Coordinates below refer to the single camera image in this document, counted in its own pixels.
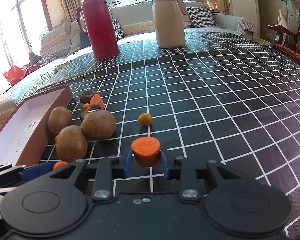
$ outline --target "sofa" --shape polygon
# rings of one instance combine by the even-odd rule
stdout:
[[[185,2],[186,7],[208,7],[202,2]],[[144,0],[129,5],[117,5],[110,9],[111,16],[117,18],[126,36],[142,32],[154,31],[152,16],[152,1]],[[226,29],[238,36],[242,35],[252,40],[252,34],[256,32],[253,22],[243,17],[216,14],[213,15],[219,27]],[[183,16],[185,27],[189,26],[188,15]]]
[[[201,2],[185,2],[185,4],[186,7],[208,6]],[[144,39],[145,37],[150,39],[155,37],[152,1],[144,0],[130,5],[117,5],[110,9],[110,14],[112,18],[118,20],[126,35],[118,42],[119,44]],[[256,32],[253,22],[245,18],[220,14],[213,17],[219,26],[217,28],[188,28],[191,21],[185,15],[185,32],[228,32],[242,35],[250,40],[252,40],[252,33]],[[54,53],[58,59],[26,76],[0,98],[0,126],[24,98],[34,95],[37,89],[44,85],[57,71],[67,66],[75,58],[92,52],[91,47],[80,49],[80,32],[77,21],[70,23],[63,20],[59,26],[41,38],[41,56]],[[149,35],[140,35],[145,32],[148,32]]]

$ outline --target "cardboard box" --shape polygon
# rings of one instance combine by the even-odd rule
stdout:
[[[51,137],[51,111],[67,107],[72,98],[69,86],[63,85],[24,99],[0,127],[0,165],[38,164]]]

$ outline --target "kiwi fruit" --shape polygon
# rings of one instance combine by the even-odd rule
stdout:
[[[86,115],[88,114],[89,111],[91,111],[91,110],[98,110],[98,109],[100,109],[100,106],[97,105],[97,104],[89,106],[89,108],[86,111],[83,111],[81,113],[81,116],[80,116],[81,122],[83,122],[83,119],[86,117]]]
[[[57,155],[62,161],[72,162],[85,157],[88,149],[87,139],[80,126],[63,128],[57,140]]]
[[[96,92],[94,92],[94,91],[85,91],[85,92],[82,92],[81,95],[80,95],[80,101],[81,101],[81,103],[83,103],[83,104],[89,104],[91,98],[94,95],[96,95]]]
[[[83,132],[96,140],[109,139],[115,130],[115,117],[107,110],[88,112],[82,123]]]
[[[48,118],[48,129],[57,135],[60,131],[69,126],[72,122],[72,114],[69,109],[58,106],[53,109]]]

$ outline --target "thermos handle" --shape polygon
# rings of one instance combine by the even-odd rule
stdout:
[[[184,14],[184,15],[187,15],[188,12],[187,12],[187,9],[186,9],[186,6],[185,6],[185,3],[183,2],[183,0],[177,0],[177,3],[180,7],[181,13]]]
[[[77,8],[77,23],[79,25],[80,30],[85,34],[88,35],[88,32],[82,27],[81,21],[80,21],[80,12],[82,11],[81,6]]]

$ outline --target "red bag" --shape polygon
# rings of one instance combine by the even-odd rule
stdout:
[[[17,84],[20,80],[25,78],[25,71],[18,68],[15,65],[12,65],[9,71],[3,73],[4,77],[9,81],[11,86]]]

